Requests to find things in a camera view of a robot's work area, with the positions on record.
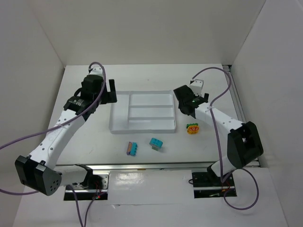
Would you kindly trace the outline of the yellow orange printed lego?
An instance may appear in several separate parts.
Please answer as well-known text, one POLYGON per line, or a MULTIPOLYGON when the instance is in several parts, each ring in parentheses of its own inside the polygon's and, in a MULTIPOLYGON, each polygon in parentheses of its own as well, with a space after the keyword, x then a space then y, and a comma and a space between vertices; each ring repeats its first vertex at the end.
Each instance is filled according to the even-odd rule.
POLYGON ((199 132, 198 125, 190 125, 187 127, 187 133, 190 135, 197 134, 199 132))

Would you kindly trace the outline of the teal square lego block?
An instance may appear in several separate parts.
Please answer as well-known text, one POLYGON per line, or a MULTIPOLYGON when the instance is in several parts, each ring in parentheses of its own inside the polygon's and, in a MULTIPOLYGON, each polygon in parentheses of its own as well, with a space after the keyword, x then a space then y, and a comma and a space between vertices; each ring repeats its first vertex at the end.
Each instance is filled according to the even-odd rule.
POLYGON ((163 142, 156 138, 151 138, 149 145, 153 150, 160 150, 162 148, 163 142))

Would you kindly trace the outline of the teal lego brick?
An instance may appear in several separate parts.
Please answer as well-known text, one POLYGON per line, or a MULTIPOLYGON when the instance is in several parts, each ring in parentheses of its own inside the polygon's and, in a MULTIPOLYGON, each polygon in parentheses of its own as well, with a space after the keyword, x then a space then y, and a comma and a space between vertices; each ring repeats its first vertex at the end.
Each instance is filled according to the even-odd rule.
POLYGON ((138 144, 136 142, 131 142, 129 155, 136 156, 138 144))

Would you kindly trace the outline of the green lego plate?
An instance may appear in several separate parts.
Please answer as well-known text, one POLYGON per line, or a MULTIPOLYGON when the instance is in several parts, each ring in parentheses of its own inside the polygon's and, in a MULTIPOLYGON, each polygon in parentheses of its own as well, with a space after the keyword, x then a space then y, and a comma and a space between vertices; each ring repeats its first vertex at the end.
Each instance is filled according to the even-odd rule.
POLYGON ((186 125, 186 128, 192 127, 192 126, 198 126, 198 123, 189 123, 186 125))

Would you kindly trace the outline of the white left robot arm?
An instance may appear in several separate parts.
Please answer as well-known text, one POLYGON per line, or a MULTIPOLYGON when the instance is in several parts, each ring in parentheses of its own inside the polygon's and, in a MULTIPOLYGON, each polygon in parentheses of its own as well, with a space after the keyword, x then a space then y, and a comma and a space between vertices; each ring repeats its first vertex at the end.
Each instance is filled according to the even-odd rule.
POLYGON ((56 168, 57 161, 78 129, 95 113, 99 105, 117 102, 114 80, 106 85, 105 68, 97 62, 89 65, 89 73, 81 87, 69 98, 57 120, 55 129, 27 157, 19 156, 15 167, 21 183, 46 196, 60 186, 80 184, 100 190, 102 178, 83 164, 56 168))

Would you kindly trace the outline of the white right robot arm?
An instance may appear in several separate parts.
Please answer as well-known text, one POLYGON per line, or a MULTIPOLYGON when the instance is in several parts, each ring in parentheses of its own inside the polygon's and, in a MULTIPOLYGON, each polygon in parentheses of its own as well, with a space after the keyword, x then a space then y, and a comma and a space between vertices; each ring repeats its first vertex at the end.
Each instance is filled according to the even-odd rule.
POLYGON ((227 152, 219 152, 219 160, 207 168, 209 179, 225 177, 228 173, 241 169, 263 155, 264 150, 256 125, 241 122, 212 107, 209 94, 197 96, 187 85, 174 89, 180 111, 201 120, 215 129, 216 136, 227 139, 227 152))

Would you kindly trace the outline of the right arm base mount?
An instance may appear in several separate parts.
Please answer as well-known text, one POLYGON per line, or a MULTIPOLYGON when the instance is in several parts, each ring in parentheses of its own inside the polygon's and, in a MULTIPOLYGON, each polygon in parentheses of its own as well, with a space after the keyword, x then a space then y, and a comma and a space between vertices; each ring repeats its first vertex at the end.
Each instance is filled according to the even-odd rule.
POLYGON ((225 193, 227 197, 236 197, 233 175, 222 183, 220 178, 211 179, 207 172, 193 172, 188 183, 193 186, 194 198, 219 198, 225 193))

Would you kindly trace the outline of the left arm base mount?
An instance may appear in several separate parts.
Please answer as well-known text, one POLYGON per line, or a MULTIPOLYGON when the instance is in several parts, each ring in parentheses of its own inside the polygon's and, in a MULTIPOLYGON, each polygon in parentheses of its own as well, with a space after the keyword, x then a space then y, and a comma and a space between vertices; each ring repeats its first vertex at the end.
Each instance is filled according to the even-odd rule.
POLYGON ((64 176, 62 186, 64 189, 64 201, 74 201, 72 189, 75 191, 77 199, 80 201, 90 201, 95 196, 98 201, 105 201, 108 198, 109 171, 93 170, 92 176, 85 182, 79 181, 78 177, 72 176, 68 179, 64 176))

